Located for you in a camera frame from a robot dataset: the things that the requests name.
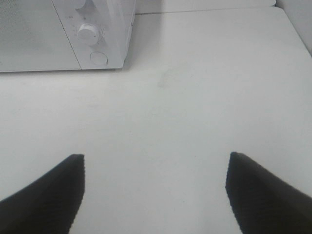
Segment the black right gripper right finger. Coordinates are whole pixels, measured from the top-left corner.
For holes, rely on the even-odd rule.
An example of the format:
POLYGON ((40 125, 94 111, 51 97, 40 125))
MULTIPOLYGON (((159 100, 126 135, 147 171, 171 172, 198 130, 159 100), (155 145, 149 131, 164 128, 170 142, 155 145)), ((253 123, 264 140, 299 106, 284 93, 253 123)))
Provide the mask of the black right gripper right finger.
POLYGON ((244 234, 312 232, 312 198, 245 154, 230 154, 225 189, 244 234))

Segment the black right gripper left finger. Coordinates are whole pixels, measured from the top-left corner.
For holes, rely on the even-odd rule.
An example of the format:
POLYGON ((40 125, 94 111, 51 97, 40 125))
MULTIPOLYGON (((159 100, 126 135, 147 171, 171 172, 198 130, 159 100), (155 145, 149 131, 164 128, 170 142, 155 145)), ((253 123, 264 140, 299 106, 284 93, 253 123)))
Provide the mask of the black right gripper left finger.
POLYGON ((84 155, 70 155, 1 200, 2 234, 68 234, 85 193, 84 155))

